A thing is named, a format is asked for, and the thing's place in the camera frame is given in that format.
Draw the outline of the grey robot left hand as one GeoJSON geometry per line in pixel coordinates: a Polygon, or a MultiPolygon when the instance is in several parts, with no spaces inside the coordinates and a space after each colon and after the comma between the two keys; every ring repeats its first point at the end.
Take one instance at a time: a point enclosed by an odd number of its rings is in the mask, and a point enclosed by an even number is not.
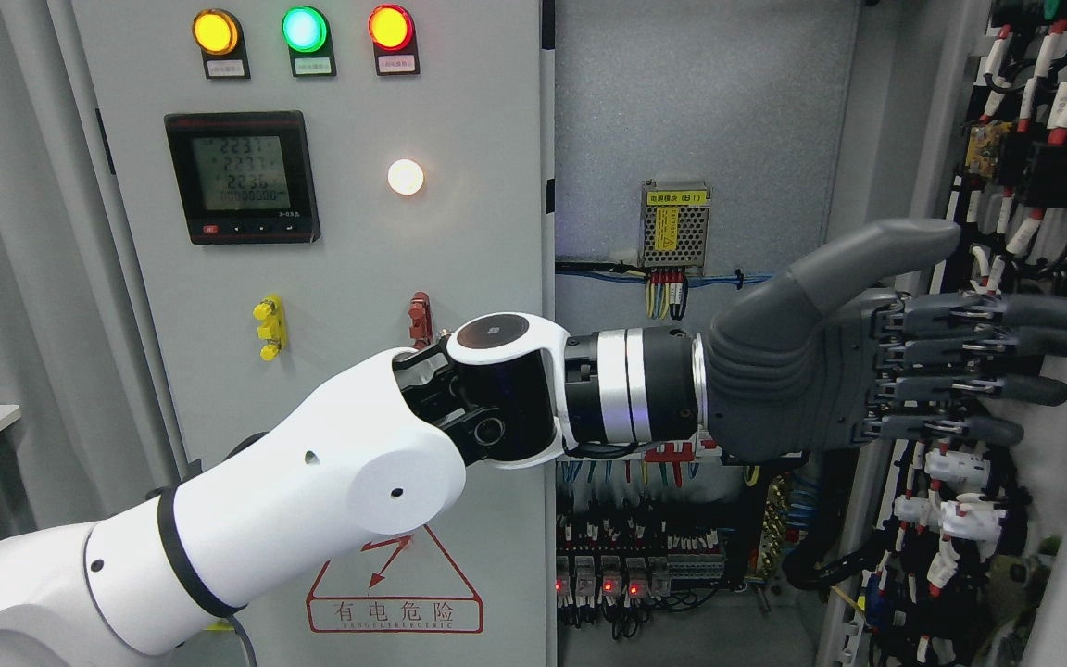
{"type": "Polygon", "coordinates": [[[949,220],[878,220],[717,313],[704,342],[708,434],[749,463],[876,439],[1019,444],[1023,427],[978,402],[1067,401],[1062,381],[1012,370],[1017,358],[1067,358],[1067,298],[878,286],[959,243],[949,220]]]}

